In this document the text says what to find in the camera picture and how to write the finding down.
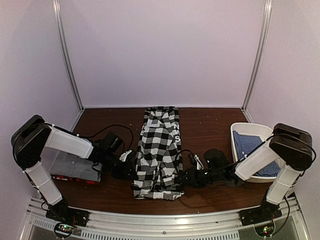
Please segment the black white checked shirt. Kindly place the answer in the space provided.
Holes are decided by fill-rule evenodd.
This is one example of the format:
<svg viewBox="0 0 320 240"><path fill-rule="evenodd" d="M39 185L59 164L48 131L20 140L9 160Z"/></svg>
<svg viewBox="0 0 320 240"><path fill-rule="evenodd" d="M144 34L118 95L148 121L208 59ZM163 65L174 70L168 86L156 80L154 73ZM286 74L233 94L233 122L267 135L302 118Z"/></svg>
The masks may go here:
<svg viewBox="0 0 320 240"><path fill-rule="evenodd" d="M135 199L174 201L184 194L179 177L183 171L181 150L178 108L146 108L134 163Z"/></svg>

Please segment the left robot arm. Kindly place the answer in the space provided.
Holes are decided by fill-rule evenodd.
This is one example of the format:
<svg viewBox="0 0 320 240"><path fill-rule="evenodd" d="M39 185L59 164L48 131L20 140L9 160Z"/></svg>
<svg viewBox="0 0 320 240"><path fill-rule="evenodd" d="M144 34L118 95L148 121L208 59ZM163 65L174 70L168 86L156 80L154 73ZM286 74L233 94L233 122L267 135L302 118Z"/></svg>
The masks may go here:
<svg viewBox="0 0 320 240"><path fill-rule="evenodd" d="M92 135L81 135L47 122L41 115L35 114L12 135L10 144L14 162L47 204L53 207L53 215L61 222L69 221L72 211L64 205L65 198L43 163L45 152L52 150L70 154L102 165L116 179L133 180L136 151L128 146L119 152L119 147L124 146L125 142L112 131L103 138L97 138L104 131L117 127L118 124L111 124Z"/></svg>

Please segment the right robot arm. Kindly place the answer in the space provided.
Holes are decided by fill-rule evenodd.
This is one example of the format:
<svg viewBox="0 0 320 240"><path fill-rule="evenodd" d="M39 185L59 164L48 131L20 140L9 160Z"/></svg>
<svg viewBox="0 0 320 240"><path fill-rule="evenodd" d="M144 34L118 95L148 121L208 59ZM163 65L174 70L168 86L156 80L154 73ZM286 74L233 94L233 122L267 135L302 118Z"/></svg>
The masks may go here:
<svg viewBox="0 0 320 240"><path fill-rule="evenodd" d="M270 128L235 122L230 126L230 133L233 163L227 163L224 153L213 148L203 156L208 166L204 168L199 157L190 153L192 167L181 172L179 179L186 186L201 188L217 181L236 187L253 178L267 178L271 186L256 210L258 219L266 221L315 161L312 137L283 123Z"/></svg>

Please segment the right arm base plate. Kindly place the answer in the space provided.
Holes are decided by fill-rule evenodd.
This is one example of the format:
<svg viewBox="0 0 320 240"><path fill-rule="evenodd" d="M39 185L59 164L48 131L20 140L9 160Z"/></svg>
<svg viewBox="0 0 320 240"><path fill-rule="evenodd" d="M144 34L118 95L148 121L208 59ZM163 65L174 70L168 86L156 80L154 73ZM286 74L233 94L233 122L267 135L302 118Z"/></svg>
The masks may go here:
<svg viewBox="0 0 320 240"><path fill-rule="evenodd" d="M261 205L258 207L241 210L239 216L241 224L243 226L248 226L269 222L274 218L279 218L282 216L282 212L279 205L262 201Z"/></svg>

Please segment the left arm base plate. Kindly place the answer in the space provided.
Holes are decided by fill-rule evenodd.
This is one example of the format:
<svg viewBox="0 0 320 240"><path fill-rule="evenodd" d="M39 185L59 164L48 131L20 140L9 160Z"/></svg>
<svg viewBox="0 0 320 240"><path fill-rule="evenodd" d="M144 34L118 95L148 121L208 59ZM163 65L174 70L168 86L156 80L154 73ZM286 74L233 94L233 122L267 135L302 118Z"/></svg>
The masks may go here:
<svg viewBox="0 0 320 240"><path fill-rule="evenodd" d="M89 212L87 210L81 210L77 208L69 207L68 202L63 198L57 204L47 204L45 216L48 219L52 219L71 226L86 227L89 218Z"/></svg>

